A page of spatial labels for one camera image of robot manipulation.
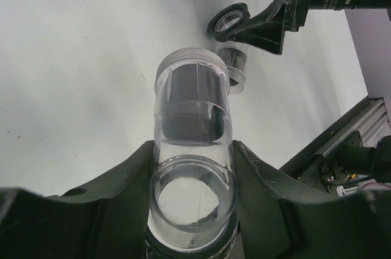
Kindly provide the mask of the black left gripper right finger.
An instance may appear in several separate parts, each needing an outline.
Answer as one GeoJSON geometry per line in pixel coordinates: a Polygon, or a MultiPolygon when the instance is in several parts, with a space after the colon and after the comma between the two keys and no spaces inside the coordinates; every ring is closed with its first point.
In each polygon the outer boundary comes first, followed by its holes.
{"type": "Polygon", "coordinates": [[[234,141],[246,258],[389,258],[390,191],[339,197],[312,188],[234,141]]]}

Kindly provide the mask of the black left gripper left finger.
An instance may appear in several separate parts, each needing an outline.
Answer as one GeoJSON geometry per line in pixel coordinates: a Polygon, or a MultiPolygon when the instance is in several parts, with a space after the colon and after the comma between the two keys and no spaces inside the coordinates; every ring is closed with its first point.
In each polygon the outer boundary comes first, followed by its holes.
{"type": "Polygon", "coordinates": [[[1,189],[2,258],[141,258],[152,141],[63,195],[1,189]]]}

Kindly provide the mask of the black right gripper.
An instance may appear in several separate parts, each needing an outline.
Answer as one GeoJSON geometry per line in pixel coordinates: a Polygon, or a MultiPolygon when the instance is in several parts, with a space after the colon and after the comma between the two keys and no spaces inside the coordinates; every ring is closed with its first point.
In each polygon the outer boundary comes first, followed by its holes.
{"type": "Polygon", "coordinates": [[[304,26],[310,4],[311,0],[273,0],[254,17],[247,4],[232,4],[213,17],[213,37],[281,55],[285,31],[297,32],[304,26]]]}

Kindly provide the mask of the clear elbow pipe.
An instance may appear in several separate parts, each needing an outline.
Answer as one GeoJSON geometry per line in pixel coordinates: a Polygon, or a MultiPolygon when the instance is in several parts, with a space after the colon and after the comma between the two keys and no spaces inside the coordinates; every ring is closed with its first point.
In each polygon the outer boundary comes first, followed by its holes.
{"type": "Polygon", "coordinates": [[[215,53],[227,66],[230,93],[233,95],[241,93],[245,88],[249,46],[230,41],[228,33],[249,18],[248,6],[245,3],[236,3],[221,10],[207,26],[207,32],[217,41],[215,53]]]}
{"type": "Polygon", "coordinates": [[[227,67],[183,48],[155,79],[153,169],[146,242],[155,258],[224,258],[236,236],[227,67]]]}

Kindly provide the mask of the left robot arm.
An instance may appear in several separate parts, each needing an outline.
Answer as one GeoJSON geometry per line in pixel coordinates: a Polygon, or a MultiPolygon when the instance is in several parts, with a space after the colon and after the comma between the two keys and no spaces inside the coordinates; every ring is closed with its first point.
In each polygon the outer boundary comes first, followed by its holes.
{"type": "Polygon", "coordinates": [[[185,254],[147,229],[152,143],[63,195],[1,189],[2,258],[225,258],[241,234],[246,258],[389,258],[390,137],[352,133],[318,170],[277,170],[233,144],[238,215],[210,249],[185,254]]]}

